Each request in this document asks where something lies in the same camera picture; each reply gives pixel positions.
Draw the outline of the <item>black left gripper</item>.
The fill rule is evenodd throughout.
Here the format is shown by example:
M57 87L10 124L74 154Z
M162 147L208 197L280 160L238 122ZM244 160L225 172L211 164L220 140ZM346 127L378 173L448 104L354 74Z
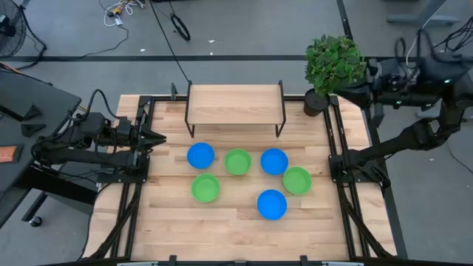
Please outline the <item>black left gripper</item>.
M155 146L166 142L166 136L144 128L146 111L142 106L137 108L134 117L120 117L117 125L117 165L120 168L139 168L143 152L151 153Z

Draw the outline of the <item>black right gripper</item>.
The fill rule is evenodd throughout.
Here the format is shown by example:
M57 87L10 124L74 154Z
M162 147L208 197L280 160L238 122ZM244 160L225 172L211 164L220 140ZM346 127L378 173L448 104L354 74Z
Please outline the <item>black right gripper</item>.
M338 89L338 101L348 102L359 109L366 109L370 106L370 100L366 98L344 98L344 97L364 97L370 92L371 97L371 124L378 128L384 119L384 105L400 106L406 99L402 92L405 87L405 69L396 59L376 61L372 65L375 69L370 71L372 82L360 83L356 85L343 86Z

